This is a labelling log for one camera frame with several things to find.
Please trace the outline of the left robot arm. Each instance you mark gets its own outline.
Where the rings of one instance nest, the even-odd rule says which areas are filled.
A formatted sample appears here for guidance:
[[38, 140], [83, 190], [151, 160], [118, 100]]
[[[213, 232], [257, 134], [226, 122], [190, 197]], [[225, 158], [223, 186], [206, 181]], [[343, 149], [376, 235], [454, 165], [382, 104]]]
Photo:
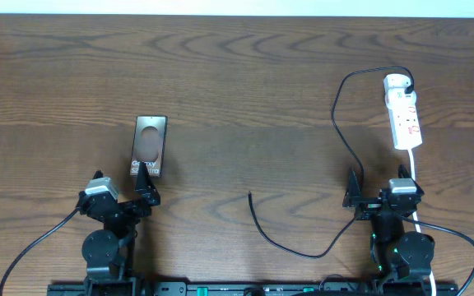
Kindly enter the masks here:
[[140, 197], [119, 202], [119, 190], [101, 171], [79, 193], [77, 209], [103, 224], [89, 234], [81, 248], [86, 260], [86, 295], [136, 296], [152, 293], [151, 286], [133, 271], [136, 225], [160, 204], [160, 194], [148, 168], [140, 164], [135, 184]]

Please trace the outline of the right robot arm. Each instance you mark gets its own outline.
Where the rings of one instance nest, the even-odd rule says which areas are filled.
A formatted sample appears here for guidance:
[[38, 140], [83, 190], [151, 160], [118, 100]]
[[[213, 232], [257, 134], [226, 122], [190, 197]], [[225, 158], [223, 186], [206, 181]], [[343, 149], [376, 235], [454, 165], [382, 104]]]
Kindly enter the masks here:
[[421, 287], [431, 273], [434, 239], [416, 231], [407, 232], [403, 225], [404, 219], [416, 212], [423, 195], [403, 166], [398, 168], [398, 177], [390, 179], [388, 187], [376, 197], [363, 197], [356, 173], [352, 169], [348, 173], [342, 205], [353, 208], [357, 220], [371, 223], [371, 256], [381, 273], [374, 288], [381, 294], [401, 284]]

